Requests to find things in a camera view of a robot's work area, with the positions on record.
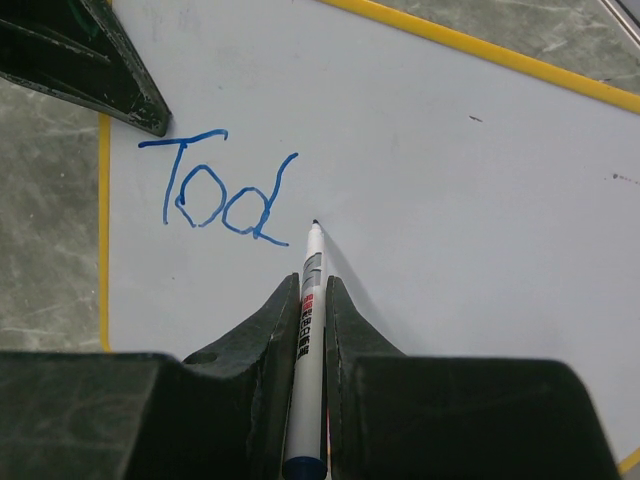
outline yellow tape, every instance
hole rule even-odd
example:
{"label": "yellow tape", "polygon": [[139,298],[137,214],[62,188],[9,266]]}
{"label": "yellow tape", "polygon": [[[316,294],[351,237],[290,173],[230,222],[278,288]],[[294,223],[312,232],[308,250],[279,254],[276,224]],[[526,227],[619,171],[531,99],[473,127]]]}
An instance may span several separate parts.
{"label": "yellow tape", "polygon": [[554,67],[520,53],[498,47],[470,35],[456,32],[408,13],[394,10],[369,0],[318,0],[385,25],[404,30],[441,45],[475,55],[503,67],[601,100],[616,107],[640,113],[640,96],[611,87],[577,73]]}
{"label": "yellow tape", "polygon": [[111,120],[99,115],[98,144],[98,249],[100,273],[100,343],[105,352],[109,346],[109,166],[111,163]]}
{"label": "yellow tape", "polygon": [[638,448],[635,452],[633,452],[622,462],[620,462],[620,465],[618,465],[618,471],[620,472],[620,475],[624,475],[633,467],[638,465],[638,463],[640,463],[640,448]]}

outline white surface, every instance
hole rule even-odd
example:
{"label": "white surface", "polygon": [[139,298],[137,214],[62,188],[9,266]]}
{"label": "white surface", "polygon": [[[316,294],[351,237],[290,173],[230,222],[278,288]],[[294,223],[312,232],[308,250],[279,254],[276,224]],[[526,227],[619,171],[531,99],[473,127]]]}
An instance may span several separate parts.
{"label": "white surface", "polygon": [[[311,260],[318,253],[320,254],[319,264]],[[322,424],[327,415],[326,406],[322,408],[327,279],[324,238],[320,226],[316,223],[309,231],[306,257],[304,273],[300,277],[303,303],[291,390],[291,407],[287,420],[285,462],[296,457],[311,457],[318,460],[322,460],[323,457],[321,453]],[[314,271],[320,273],[319,279],[313,273]],[[307,337],[306,344],[302,342],[305,337]]]}
{"label": "white surface", "polygon": [[[330,273],[400,349],[564,360],[616,458],[640,444],[640,186],[612,178],[640,179],[638,117],[311,0],[114,3],[173,110],[168,137],[229,132],[185,152],[164,225],[177,147],[138,149],[150,138],[115,122],[115,350],[217,339],[300,270],[318,218],[359,281]],[[269,196],[293,152],[263,230],[287,248],[220,217],[192,229],[173,206],[205,162],[228,199]],[[198,221],[220,202],[206,174],[187,192]],[[247,194],[229,219],[262,211]]]}

